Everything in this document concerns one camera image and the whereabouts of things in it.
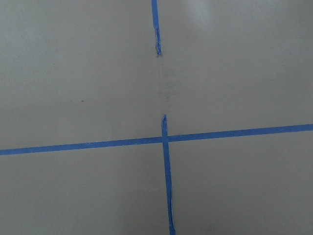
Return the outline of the blue tape grid lines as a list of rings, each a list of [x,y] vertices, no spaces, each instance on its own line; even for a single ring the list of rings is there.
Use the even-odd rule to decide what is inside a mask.
[[[310,235],[310,0],[3,0],[3,235]]]

